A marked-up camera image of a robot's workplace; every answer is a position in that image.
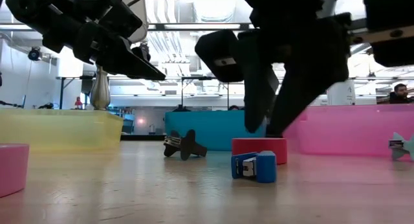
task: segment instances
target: blue bin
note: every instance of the blue bin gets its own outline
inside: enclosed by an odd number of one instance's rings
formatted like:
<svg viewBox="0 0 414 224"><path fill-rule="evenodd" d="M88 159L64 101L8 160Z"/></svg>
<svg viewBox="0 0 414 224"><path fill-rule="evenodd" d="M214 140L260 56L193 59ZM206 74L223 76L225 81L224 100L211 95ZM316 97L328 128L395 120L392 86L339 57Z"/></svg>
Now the blue bin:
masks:
<svg viewBox="0 0 414 224"><path fill-rule="evenodd" d="M233 138L264 137L266 122L255 133L245 128L244 111L186 111L169 112L165 116L166 133L178 131L185 136L194 129L196 141L208 150L231 151Z"/></svg>

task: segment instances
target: light blue toy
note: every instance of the light blue toy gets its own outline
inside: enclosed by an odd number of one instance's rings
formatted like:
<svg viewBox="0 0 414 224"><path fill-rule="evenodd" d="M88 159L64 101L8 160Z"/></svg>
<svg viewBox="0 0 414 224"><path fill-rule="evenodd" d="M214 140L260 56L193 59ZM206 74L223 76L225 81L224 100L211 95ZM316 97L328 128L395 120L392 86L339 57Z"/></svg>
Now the light blue toy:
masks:
<svg viewBox="0 0 414 224"><path fill-rule="evenodd" d="M389 140L388 147L392 150L391 157L393 160L397 160L405 154L409 154L411 160L414 161L414 135L410 140L405 140L398 133L394 133L393 139Z"/></svg>
<svg viewBox="0 0 414 224"><path fill-rule="evenodd" d="M272 151L232 156L232 177L256 177L258 183L276 182L276 155Z"/></svg>

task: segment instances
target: light blue star-shaped object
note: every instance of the light blue star-shaped object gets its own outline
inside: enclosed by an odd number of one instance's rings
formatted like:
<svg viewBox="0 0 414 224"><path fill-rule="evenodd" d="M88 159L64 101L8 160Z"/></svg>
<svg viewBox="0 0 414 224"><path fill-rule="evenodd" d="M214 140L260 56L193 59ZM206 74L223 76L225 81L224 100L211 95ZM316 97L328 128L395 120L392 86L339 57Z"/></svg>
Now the light blue star-shaped object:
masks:
<svg viewBox="0 0 414 224"><path fill-rule="evenodd" d="M393 160L397 160L404 156L406 153L408 153L411 157L411 160L414 161L414 135L411 137L410 140L405 140L398 133L394 133L392 140L400 140L403 143L402 148L392 148Z"/></svg>

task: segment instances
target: translucent plastic bin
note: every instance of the translucent plastic bin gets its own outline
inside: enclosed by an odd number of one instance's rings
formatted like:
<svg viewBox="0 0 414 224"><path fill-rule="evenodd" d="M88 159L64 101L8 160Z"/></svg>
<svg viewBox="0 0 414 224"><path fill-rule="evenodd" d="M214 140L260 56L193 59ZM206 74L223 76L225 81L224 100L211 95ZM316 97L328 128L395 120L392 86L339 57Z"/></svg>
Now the translucent plastic bin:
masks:
<svg viewBox="0 0 414 224"><path fill-rule="evenodd" d="M0 109L0 142L30 151L113 150L122 118L105 111Z"/></svg>
<svg viewBox="0 0 414 224"><path fill-rule="evenodd" d="M396 132L414 134L414 105L308 107L285 136L301 153L391 157Z"/></svg>

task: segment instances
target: ceiling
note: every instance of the ceiling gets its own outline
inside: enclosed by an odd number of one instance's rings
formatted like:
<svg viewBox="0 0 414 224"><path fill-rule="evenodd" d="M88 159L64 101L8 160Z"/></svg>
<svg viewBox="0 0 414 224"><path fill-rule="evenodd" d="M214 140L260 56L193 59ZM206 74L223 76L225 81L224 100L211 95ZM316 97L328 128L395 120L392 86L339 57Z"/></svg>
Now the ceiling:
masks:
<svg viewBox="0 0 414 224"><path fill-rule="evenodd" d="M251 8L243 0L146 0L147 21L149 23L249 23ZM362 0L339 0L335 14L350 12L353 19L365 17ZM0 22L17 23L11 16L6 5L0 8ZM197 39L208 32L179 31L179 32L149 32L146 41L150 48L151 63L156 65L167 77L179 76L209 76L210 70L198 59L194 52ZM41 45L41 35L37 32L13 32L12 43L29 50L31 46ZM364 54L364 47L358 54L349 59L351 77L367 77L375 74L378 80L355 80L358 95L387 93L396 83L410 84L403 77L414 77L414 67L385 68L373 60L372 56ZM42 51L54 57L60 55L42 47ZM93 71L94 67L85 65L85 71ZM285 74L283 64L275 64L274 70L281 80ZM119 77L111 85L148 85L141 81L131 81ZM170 80L157 84L157 87L173 87L180 89L179 80ZM243 84L236 85L234 93L243 94ZM217 81L189 82L187 93L223 93L226 89Z"/></svg>

